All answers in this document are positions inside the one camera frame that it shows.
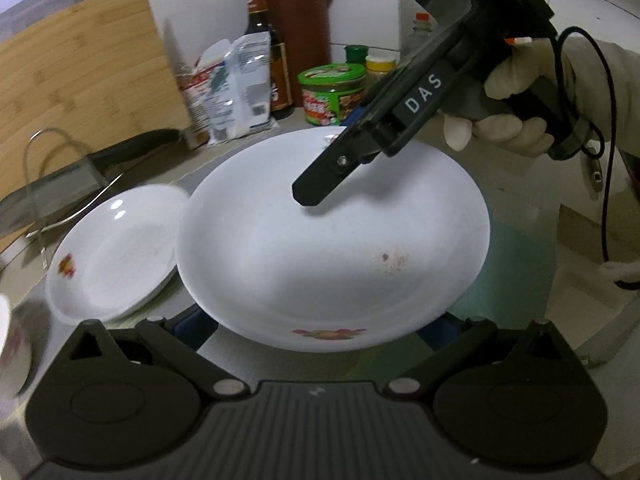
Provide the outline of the right forearm white sleeve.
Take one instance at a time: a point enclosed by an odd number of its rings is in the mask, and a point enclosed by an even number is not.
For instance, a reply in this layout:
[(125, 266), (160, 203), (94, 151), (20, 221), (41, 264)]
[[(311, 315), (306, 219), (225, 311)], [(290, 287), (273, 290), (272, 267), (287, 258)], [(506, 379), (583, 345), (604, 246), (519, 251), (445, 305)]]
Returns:
[[(610, 69), (616, 101), (616, 145), (639, 156), (639, 55), (618, 44), (598, 41)], [(562, 49), (567, 94), (580, 114), (611, 136), (611, 97), (605, 69), (593, 45), (570, 37)]]

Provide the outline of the right hand white glove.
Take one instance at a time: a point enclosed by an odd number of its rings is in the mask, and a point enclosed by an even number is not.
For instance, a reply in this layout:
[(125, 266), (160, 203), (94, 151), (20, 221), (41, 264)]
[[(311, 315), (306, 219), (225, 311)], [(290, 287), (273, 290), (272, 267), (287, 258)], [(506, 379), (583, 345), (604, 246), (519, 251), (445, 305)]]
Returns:
[(447, 144), (461, 151), (477, 136), (523, 156), (571, 158), (584, 137), (575, 132), (580, 114), (556, 80), (563, 74), (556, 40), (512, 47), (484, 84), (466, 78), (442, 104)]

